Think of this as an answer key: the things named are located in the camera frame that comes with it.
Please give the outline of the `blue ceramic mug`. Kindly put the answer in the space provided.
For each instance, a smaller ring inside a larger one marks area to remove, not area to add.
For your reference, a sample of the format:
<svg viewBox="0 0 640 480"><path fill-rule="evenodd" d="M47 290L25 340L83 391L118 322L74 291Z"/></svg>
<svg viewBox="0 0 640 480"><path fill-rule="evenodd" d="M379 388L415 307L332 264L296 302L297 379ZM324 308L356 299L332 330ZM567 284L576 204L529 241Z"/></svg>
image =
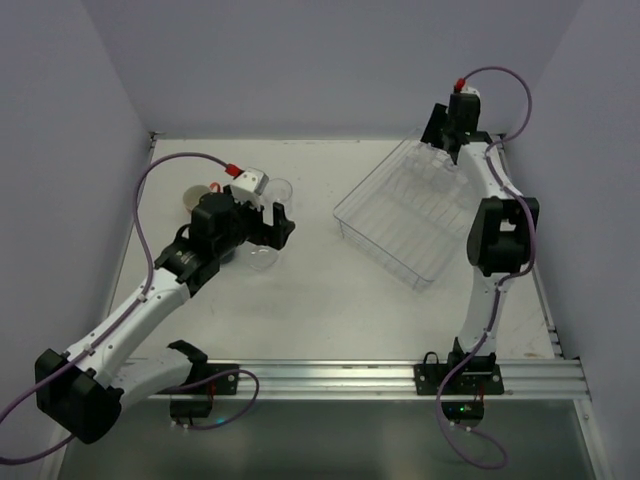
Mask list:
<svg viewBox="0 0 640 480"><path fill-rule="evenodd" d="M221 265L229 264L230 262L232 262L236 258L237 253L238 253L238 249L237 248L233 248L233 249L230 249L230 250L228 250L226 252L221 253L218 256L219 263Z"/></svg>

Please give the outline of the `clear ribbed glass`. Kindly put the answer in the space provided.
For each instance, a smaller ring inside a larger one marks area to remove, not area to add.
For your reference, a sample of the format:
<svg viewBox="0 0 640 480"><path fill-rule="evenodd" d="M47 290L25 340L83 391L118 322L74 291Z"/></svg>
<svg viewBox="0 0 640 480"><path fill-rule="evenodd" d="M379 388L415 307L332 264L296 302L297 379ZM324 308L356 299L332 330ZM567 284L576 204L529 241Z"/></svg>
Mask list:
<svg viewBox="0 0 640 480"><path fill-rule="evenodd" d="M248 265L256 271L271 268L278 260L278 251L264 245L256 245L249 250Z"/></svg>

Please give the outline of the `orange mug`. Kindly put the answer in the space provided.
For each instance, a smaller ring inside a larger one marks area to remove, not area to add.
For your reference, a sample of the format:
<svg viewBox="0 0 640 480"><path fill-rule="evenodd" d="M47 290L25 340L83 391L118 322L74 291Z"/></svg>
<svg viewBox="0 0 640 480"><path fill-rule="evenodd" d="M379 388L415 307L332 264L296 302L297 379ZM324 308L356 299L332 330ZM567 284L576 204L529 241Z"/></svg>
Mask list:
<svg viewBox="0 0 640 480"><path fill-rule="evenodd" d="M185 211L191 214L196 206L199 205L200 199L209 193L220 193L222 186L218 182L212 182L209 185L194 185L184 191L182 195L182 203Z"/></svg>

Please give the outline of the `clear faceted glass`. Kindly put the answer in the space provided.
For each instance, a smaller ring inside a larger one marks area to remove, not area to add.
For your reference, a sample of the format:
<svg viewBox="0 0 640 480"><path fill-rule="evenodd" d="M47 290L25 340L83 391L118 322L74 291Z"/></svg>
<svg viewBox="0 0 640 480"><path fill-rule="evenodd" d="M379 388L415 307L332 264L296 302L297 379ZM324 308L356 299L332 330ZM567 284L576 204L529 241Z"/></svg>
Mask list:
<svg viewBox="0 0 640 480"><path fill-rule="evenodd" d="M293 186L283 178L270 179L263 193L263 199L268 204L279 203L285 212L292 212Z"/></svg>

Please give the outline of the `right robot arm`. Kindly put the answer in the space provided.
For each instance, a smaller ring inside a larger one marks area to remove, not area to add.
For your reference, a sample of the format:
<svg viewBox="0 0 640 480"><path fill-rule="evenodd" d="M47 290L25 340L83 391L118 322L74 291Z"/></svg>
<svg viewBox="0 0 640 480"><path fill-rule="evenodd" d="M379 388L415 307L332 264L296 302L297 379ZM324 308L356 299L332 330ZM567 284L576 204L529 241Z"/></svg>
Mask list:
<svg viewBox="0 0 640 480"><path fill-rule="evenodd" d="M477 90L456 86L447 105L434 106L421 140L446 152L469 180L477 197L466 243L473 267L467 315L447 361L443 379L465 372L491 374L503 304L515 279L528 274L535 259L539 202L525 197L504 171L498 144L478 129Z"/></svg>

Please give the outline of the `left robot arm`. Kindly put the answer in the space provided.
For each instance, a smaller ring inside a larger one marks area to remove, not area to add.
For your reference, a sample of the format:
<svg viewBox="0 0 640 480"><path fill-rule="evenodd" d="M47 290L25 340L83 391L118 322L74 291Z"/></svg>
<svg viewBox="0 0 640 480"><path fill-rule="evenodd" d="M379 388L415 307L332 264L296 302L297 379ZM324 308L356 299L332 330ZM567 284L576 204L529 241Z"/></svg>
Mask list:
<svg viewBox="0 0 640 480"><path fill-rule="evenodd" d="M73 437L92 444L127 407L159 391L182 389L207 360L185 341L172 342L147 364L125 363L164 319L219 273L222 259L237 247L249 242L283 249L295 224L279 202L272 202L271 217L265 222L260 199L240 201L231 187L204 195L136 292L64 352L47 349L37 358L38 408Z"/></svg>

